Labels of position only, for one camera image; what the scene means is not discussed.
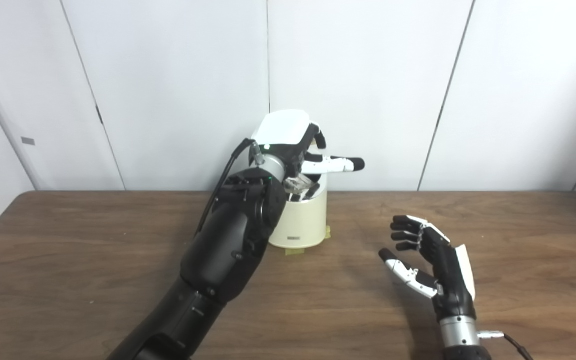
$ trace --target robotic hand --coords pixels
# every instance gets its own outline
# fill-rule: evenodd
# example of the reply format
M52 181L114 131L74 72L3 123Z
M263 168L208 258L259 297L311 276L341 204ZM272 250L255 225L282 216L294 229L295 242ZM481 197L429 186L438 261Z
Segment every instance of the robotic hand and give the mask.
M398 278L432 299L441 326L444 360L491 360L486 348L480 345L475 326L475 285L466 246L453 247L450 239L432 223L413 216L394 216L390 228L394 231L391 238L398 242L398 251L419 251L432 265L434 276L413 268L387 248L379 251L381 259Z

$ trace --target small gray label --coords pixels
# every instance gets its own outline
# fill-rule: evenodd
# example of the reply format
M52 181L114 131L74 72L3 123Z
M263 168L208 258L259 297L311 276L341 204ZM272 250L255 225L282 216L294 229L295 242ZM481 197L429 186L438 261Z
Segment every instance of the small gray label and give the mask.
M30 137L21 137L21 143L25 145L32 145L35 146L35 139L31 139Z

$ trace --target cable connector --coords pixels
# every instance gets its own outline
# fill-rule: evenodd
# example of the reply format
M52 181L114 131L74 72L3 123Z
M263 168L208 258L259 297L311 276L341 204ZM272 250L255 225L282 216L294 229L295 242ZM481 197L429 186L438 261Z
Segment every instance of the cable connector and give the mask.
M502 331L477 331L477 337L482 340L501 339L505 334Z
M266 163L264 155L261 153L261 148L259 148L259 144L256 141L252 141L252 144L250 145L250 151L252 152L252 157L256 166L260 167Z

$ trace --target black cable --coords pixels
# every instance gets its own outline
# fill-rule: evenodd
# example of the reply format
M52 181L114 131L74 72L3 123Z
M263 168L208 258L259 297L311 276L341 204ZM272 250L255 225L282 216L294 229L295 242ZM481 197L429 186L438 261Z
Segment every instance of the black cable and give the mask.
M208 200L208 204L206 204L206 208L203 210L203 214L201 214L201 219L199 220L199 226L197 226L197 231L195 231L195 237L199 232L201 232L202 228L204 227L204 223L206 222L206 218L208 218L208 214L210 214L210 209L213 208L213 203L215 202L215 198L217 198L217 193L219 189L224 186L224 182L226 182L226 178L228 178L228 174L231 172L231 168L233 168L233 164L235 164L235 160L242 154L246 148L251 146L255 141L251 139L244 139L239 146L232 152L230 156L230 160L226 164L226 167L223 169L223 173L221 173L221 177L217 182L217 186L215 186L212 194L210 195L210 199Z
M508 342L510 342L510 344L512 344L512 346L517 348L517 352L523 356L524 359L526 360L533 360L533 357L530 356L530 353L528 353L528 350L526 350L525 347L521 346L519 344L519 342L516 342L514 338L510 337L507 333L503 334L503 338L505 338Z

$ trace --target black fingertip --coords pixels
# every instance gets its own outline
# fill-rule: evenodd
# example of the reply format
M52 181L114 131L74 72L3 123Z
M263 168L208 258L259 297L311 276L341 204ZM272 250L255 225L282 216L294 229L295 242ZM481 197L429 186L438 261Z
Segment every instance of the black fingertip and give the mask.
M397 249L398 251L417 250L417 248L418 244L409 242L398 243L395 245L395 249Z
M366 167L366 162L361 157L348 157L354 167L353 171L362 171Z
M406 215L395 215L392 217L392 222L399 224L408 224L410 223L410 219Z
M411 227L405 223L393 222L390 224L390 229L393 231L411 230Z
M389 248L382 248L379 250L379 257L383 260L383 262L387 262L388 260L397 260L397 256L389 249Z

